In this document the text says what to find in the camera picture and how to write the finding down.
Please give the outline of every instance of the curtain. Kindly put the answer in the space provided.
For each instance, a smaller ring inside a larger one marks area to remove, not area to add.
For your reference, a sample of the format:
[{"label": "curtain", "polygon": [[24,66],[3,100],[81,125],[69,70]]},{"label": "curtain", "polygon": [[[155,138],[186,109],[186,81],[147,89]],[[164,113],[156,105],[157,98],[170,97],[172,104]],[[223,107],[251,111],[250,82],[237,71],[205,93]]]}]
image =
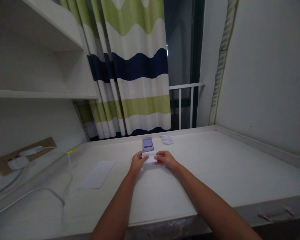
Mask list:
[{"label": "curtain", "polygon": [[77,20],[99,96],[76,104],[89,137],[170,129],[163,0],[60,3]]},{"label": "curtain", "polygon": [[218,101],[223,79],[223,71],[226,65],[227,51],[231,38],[236,10],[237,0],[228,0],[227,17],[226,22],[224,24],[222,40],[219,49],[219,61],[215,76],[214,91],[212,95],[211,109],[209,114],[209,125],[214,125],[216,121]]}]

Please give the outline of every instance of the finger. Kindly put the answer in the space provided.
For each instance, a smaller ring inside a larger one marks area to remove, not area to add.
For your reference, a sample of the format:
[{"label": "finger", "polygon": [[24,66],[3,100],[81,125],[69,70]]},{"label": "finger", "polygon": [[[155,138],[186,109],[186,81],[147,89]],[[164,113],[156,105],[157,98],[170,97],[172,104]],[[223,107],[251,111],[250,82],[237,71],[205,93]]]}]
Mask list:
[{"label": "finger", "polygon": [[141,161],[144,163],[148,158],[149,158],[149,155],[147,155],[144,158],[142,158]]},{"label": "finger", "polygon": [[139,154],[139,159],[142,158],[142,154],[143,154],[144,152],[147,152],[147,151],[140,151],[140,152],[138,152],[138,153],[140,153],[140,154]]},{"label": "finger", "polygon": [[141,153],[143,153],[143,152],[145,152],[145,151],[139,151],[139,152],[137,152],[135,155],[137,155],[137,156],[139,156]]},{"label": "finger", "polygon": [[163,156],[155,156],[154,159],[156,159],[157,161],[164,161],[164,157]]},{"label": "finger", "polygon": [[157,155],[162,155],[162,156],[164,156],[165,153],[166,153],[166,151],[159,151],[159,152],[157,152]]}]

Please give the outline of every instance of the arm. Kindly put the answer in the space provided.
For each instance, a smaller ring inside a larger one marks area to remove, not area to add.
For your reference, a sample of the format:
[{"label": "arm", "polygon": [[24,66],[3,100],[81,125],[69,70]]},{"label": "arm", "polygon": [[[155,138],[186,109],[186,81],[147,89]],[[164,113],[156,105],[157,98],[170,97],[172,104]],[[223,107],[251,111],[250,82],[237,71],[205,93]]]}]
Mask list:
[{"label": "arm", "polygon": [[123,239],[129,221],[129,213],[132,199],[134,181],[142,167],[142,164],[149,156],[142,158],[142,151],[135,154],[131,161],[131,167],[123,179],[116,194],[107,206],[98,224],[94,228],[92,239]]},{"label": "arm", "polygon": [[198,214],[218,239],[261,239],[229,204],[178,163],[170,152],[160,151],[157,155],[157,164],[165,163],[176,173]]}]

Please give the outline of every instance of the electrical outlet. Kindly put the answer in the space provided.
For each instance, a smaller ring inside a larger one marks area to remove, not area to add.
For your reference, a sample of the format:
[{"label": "electrical outlet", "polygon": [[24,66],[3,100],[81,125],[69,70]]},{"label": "electrical outlet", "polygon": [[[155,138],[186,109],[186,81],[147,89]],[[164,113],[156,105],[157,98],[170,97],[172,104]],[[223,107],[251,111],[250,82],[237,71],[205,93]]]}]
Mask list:
[{"label": "electrical outlet", "polygon": [[[11,161],[14,158],[19,157],[19,153],[22,151],[25,151],[27,149],[30,148],[34,148],[34,147],[38,147],[38,146],[42,146],[42,147],[57,147],[56,143],[54,142],[52,137],[46,138],[42,141],[36,142],[34,144],[31,144],[29,146],[26,146],[24,148],[21,148],[17,151],[14,151],[12,153],[9,153],[7,155],[4,155],[2,157],[0,157],[0,175],[1,176],[6,176],[9,173],[15,171],[12,170],[9,166],[8,166],[8,162]],[[43,149],[41,152],[38,152],[36,154],[32,154],[30,156],[27,156],[26,158],[29,160],[29,162],[35,160],[38,157],[41,157],[42,155],[46,154],[47,152],[52,151],[53,148],[45,148]]]}]

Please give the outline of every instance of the charging cable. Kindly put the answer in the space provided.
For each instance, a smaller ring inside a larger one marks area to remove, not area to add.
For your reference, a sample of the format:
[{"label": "charging cable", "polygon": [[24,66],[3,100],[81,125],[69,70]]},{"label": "charging cable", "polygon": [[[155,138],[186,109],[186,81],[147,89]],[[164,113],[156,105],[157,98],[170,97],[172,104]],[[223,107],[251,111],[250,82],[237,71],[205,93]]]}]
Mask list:
[{"label": "charging cable", "polygon": [[[43,149],[45,148],[56,148],[56,147],[44,147],[42,148],[40,151],[42,151]],[[69,161],[69,166],[70,166],[70,174],[69,174],[69,177],[68,177],[68,180],[67,180],[67,185],[65,187],[65,190],[63,192],[63,197],[60,197],[54,190],[52,190],[51,188],[46,188],[46,187],[42,187],[42,188],[36,188],[36,189],[33,189],[32,191],[26,193],[25,195],[21,196],[20,198],[18,198],[16,201],[14,201],[13,203],[9,204],[8,206],[6,206],[4,209],[2,209],[0,211],[0,214],[3,213],[4,211],[6,211],[7,209],[9,209],[11,206],[13,206],[14,204],[16,204],[17,202],[19,202],[20,200],[22,200],[23,198],[25,198],[26,196],[28,196],[29,194],[35,192],[35,191],[39,191],[39,190],[47,190],[49,192],[51,192],[56,198],[58,198],[61,203],[62,203],[62,207],[65,205],[65,197],[67,195],[67,192],[68,192],[68,188],[69,188],[69,185],[70,185],[70,182],[71,182],[71,179],[72,179],[72,164],[71,164],[71,160],[70,160],[70,153],[76,151],[77,149],[72,149],[71,151],[69,152],[65,152],[66,155],[68,155],[68,161]],[[6,190],[8,187],[10,187],[14,182],[17,181],[17,179],[21,176],[21,174],[23,173],[23,168],[20,170],[20,173],[7,185],[5,186],[4,188],[0,189],[0,192],[3,192],[4,190]]]}]

